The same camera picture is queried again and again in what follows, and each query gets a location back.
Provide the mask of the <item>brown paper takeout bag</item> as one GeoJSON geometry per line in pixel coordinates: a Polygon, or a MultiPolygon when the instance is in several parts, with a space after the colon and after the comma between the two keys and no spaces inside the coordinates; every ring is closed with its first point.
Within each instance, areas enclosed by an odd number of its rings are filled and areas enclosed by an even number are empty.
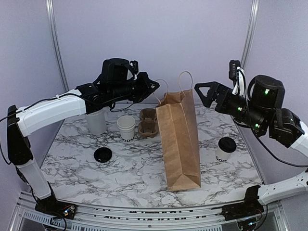
{"type": "Polygon", "coordinates": [[[170,191],[200,188],[200,151],[193,87],[166,92],[156,116],[170,191]]]}

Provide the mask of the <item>brown cardboard cup carrier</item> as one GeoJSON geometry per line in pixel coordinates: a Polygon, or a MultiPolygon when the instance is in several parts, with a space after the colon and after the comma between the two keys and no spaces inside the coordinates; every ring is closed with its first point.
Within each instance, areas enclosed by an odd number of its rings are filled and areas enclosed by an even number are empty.
{"type": "Polygon", "coordinates": [[[145,108],[140,111],[140,122],[138,124],[138,133],[142,138],[153,138],[158,132],[158,122],[156,110],[145,108]]]}

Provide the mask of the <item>white paper cups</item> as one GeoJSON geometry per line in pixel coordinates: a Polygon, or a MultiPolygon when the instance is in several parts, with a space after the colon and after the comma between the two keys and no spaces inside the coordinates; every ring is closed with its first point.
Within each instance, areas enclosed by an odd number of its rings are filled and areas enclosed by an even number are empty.
{"type": "Polygon", "coordinates": [[[121,116],[117,122],[117,127],[120,131],[121,138],[124,142],[129,143],[134,141],[136,120],[132,116],[121,116]]]}

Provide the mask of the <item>single white paper cup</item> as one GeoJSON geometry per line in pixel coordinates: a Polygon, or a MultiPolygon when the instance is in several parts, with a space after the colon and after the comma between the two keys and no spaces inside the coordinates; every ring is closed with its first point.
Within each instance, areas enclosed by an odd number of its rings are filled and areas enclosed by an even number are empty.
{"type": "Polygon", "coordinates": [[[232,152],[225,152],[224,150],[222,150],[220,147],[217,148],[216,152],[215,152],[215,159],[219,162],[219,163],[226,163],[227,160],[229,159],[229,157],[231,156],[232,152]]]}

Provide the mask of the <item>black plastic cup lid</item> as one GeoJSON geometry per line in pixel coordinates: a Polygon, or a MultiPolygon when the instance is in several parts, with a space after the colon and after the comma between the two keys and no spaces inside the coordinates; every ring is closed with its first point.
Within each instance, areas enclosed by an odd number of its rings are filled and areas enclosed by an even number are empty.
{"type": "Polygon", "coordinates": [[[107,147],[101,147],[94,152],[93,156],[97,162],[106,163],[112,158],[112,151],[107,147]]]}

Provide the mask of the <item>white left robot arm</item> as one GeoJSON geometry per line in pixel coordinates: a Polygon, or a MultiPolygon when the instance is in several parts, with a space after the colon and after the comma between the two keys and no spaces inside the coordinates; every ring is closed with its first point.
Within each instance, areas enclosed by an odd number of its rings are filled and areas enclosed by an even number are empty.
{"type": "Polygon", "coordinates": [[[103,61],[101,73],[90,83],[81,84],[57,96],[31,105],[12,105],[7,112],[7,153],[38,201],[50,214],[61,204],[44,177],[32,153],[29,138],[38,131],[74,116],[88,115],[119,101],[140,103],[160,87],[147,72],[139,71],[137,61],[110,58],[103,61]]]}

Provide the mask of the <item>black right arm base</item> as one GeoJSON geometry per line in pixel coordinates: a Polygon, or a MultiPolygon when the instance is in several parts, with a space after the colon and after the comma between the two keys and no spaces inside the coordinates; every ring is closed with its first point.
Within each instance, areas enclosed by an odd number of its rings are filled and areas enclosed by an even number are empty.
{"type": "Polygon", "coordinates": [[[224,205],[222,207],[221,214],[224,216],[225,220],[228,221],[245,218],[248,216],[256,215],[258,213],[263,213],[264,208],[258,201],[258,190],[260,187],[260,185],[249,187],[245,192],[245,197],[242,202],[224,205]]]}

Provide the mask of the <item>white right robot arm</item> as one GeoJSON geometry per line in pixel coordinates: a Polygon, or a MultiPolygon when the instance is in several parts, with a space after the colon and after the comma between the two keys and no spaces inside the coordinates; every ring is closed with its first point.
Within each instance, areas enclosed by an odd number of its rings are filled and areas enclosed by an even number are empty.
{"type": "Polygon", "coordinates": [[[248,216],[257,205],[267,205],[308,191],[308,165],[283,160],[262,141],[267,135],[292,154],[308,156],[308,127],[291,110],[283,108],[283,83],[258,75],[247,83],[243,71],[233,77],[230,88],[216,81],[197,83],[194,87],[205,107],[215,103],[215,110],[232,116],[240,130],[257,172],[281,173],[281,177],[262,177],[262,185],[247,189],[238,211],[248,216]]]}

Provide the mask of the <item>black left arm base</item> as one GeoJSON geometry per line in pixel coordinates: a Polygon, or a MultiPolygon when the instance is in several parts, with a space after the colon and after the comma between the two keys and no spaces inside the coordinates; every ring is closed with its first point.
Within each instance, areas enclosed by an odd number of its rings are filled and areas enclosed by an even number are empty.
{"type": "Polygon", "coordinates": [[[74,219],[77,205],[67,202],[62,202],[56,199],[54,192],[45,199],[36,199],[35,210],[49,215],[74,219]]]}

